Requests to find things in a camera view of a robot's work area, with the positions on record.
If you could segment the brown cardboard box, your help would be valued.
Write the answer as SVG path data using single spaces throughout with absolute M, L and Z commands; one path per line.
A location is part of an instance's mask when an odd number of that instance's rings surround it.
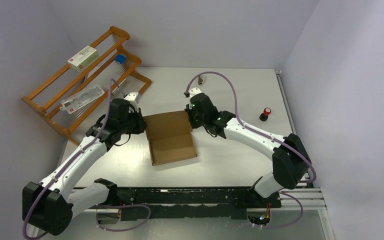
M 186 111 L 144 117 L 151 164 L 159 166 L 197 157 L 192 127 Z

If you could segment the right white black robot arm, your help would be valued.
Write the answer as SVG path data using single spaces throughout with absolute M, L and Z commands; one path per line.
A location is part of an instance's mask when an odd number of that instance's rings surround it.
M 198 88 L 186 97 L 189 103 L 185 111 L 193 129 L 203 127 L 212 137 L 239 142 L 271 160 L 272 171 L 260 177 L 251 188 L 249 199 L 255 207 L 262 207 L 275 192 L 295 189 L 309 170 L 311 160 L 297 135 L 267 132 L 241 121 L 232 112 L 219 111 Z

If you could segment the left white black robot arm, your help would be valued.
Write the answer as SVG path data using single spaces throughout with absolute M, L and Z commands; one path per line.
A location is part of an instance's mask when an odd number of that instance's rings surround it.
M 23 236 L 31 239 L 27 226 L 57 236 L 71 220 L 96 205 L 112 208 L 120 203 L 115 183 L 99 178 L 90 186 L 73 192 L 89 168 L 113 146 L 119 146 L 122 135 L 139 135 L 147 127 L 138 104 L 140 94 L 129 93 L 108 103 L 106 114 L 89 128 L 69 158 L 39 183 L 29 182 L 22 190 Z

